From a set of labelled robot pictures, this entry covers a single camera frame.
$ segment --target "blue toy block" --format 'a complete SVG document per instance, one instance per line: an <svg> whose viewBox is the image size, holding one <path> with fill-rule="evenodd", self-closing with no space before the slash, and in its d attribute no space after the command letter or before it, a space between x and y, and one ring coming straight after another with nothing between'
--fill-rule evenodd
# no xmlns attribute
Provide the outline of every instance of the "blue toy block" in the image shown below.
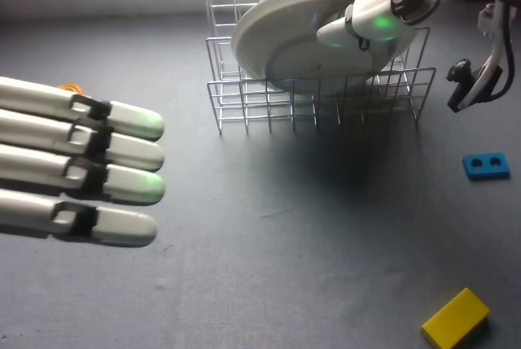
<svg viewBox="0 0 521 349"><path fill-rule="evenodd" d="M482 155L467 155L463 158L463 168L469 180L496 180L510 177L505 156L501 152Z"/></svg>

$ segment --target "white plate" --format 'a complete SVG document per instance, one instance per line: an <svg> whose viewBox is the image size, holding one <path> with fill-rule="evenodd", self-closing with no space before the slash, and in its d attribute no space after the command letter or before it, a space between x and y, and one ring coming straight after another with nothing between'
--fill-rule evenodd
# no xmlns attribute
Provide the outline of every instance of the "white plate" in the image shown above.
<svg viewBox="0 0 521 349"><path fill-rule="evenodd" d="M371 42L360 50L358 40L342 48L323 45L317 30L331 14L342 11L354 0L264 0L238 22L232 49L240 66L255 79L268 78L272 85L291 91L286 78L353 76L349 87L360 86L379 72L392 57L403 52L414 34L388 42ZM344 79L324 79L321 91L344 90ZM298 94L317 91L317 83L299 82Z"/></svg>

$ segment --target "metal wire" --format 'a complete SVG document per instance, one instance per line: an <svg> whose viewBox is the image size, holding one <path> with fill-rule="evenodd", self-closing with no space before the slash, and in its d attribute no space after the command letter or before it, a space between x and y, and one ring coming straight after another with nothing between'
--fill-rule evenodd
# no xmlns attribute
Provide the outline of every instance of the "metal wire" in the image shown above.
<svg viewBox="0 0 521 349"><path fill-rule="evenodd" d="M223 123L242 121L246 131L249 121L268 121L269 131L275 120L289 120L296 129L297 120L311 120L315 126L330 119L342 125L347 116L360 117L384 112L409 111L419 122L430 92L435 68L420 68L429 38L429 28L419 28L417 38L404 54L394 58L375 76L364 76L366 83L357 89L348 87L355 76L342 80L342 93L328 93L322 78L254 80L238 65L231 50L231 34L240 17L262 0L205 0L211 37L206 40L213 80L208 82L208 96L213 115L222 133ZM277 89L278 81L291 82L290 92ZM313 95L299 95L300 85L314 87Z"/></svg>

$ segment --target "gray fabric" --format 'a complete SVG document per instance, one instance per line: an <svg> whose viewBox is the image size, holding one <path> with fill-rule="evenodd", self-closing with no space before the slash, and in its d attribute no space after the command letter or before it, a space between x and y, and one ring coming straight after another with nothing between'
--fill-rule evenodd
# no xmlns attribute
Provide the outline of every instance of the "gray fabric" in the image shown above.
<svg viewBox="0 0 521 349"><path fill-rule="evenodd" d="M521 342L521 91L453 114L444 75L488 43L479 7L443 7L439 68L416 132L226 125L219 137L201 16L0 28L0 73L148 107L167 122L156 242L127 250L0 237L0 346L428 348L419 326L462 288L491 309L475 347ZM519 31L514 30L514 43ZM502 151L509 181L462 157Z"/></svg>

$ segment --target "metal wire rack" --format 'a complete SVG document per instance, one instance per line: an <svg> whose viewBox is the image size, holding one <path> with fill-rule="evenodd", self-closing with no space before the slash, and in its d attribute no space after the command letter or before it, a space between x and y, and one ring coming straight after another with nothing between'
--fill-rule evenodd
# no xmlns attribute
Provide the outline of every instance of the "metal wire rack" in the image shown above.
<svg viewBox="0 0 521 349"><path fill-rule="evenodd" d="M242 121L268 122L289 120L293 129L297 120L311 120L317 127L333 120L342 125L353 116L366 122L370 114L410 111L419 122L431 89L435 68L420 68L430 29L419 28L416 40L404 54L392 60L378 75L356 89L349 80L356 76L323 76L313 79L288 77L289 91L277 89L275 80L255 80L237 64L231 50L231 35L241 16L262 0L206 0L208 26L212 36L206 40L212 81L208 96L219 133L223 124ZM334 94L324 90L335 85L344 89ZM308 95L298 95L305 85Z"/></svg>

